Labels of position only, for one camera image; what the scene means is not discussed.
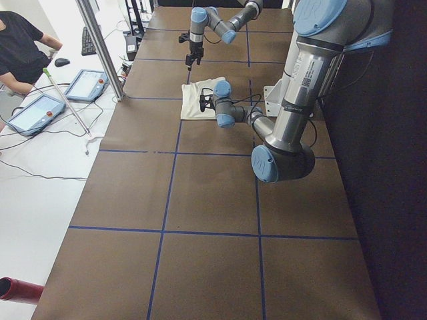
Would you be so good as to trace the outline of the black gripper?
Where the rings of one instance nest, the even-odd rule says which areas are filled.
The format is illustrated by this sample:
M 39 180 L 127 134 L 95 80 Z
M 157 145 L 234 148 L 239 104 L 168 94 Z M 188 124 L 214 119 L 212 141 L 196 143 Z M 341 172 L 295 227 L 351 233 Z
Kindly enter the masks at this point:
M 197 65 L 201 64 L 203 58 L 203 43 L 202 42 L 190 42 L 189 43 L 190 53 L 186 55 L 185 65 L 187 70 L 191 71 L 192 65 L 196 62 Z

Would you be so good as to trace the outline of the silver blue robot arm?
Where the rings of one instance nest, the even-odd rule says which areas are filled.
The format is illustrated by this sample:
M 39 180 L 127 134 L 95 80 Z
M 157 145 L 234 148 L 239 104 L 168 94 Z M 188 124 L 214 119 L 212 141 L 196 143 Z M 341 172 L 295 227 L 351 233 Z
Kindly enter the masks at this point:
M 392 32 L 393 1 L 299 1 L 294 38 L 278 81 L 282 102 L 275 121 L 257 107 L 235 105 L 231 86 L 220 81 L 211 107 L 220 127 L 246 122 L 263 140 L 252 151 L 256 177 L 275 183 L 307 176 L 314 153 L 300 141 L 326 81 L 331 62 L 344 52 L 386 45 Z
M 189 43 L 189 53 L 185 57 L 187 69 L 191 71 L 194 62 L 197 65 L 201 63 L 206 27 L 209 27 L 220 41 L 230 44 L 244 25 L 258 18 L 263 7 L 263 1 L 245 1 L 243 9 L 227 21 L 220 17 L 215 7 L 194 7 L 191 10 L 189 30 L 178 38 L 179 43 Z

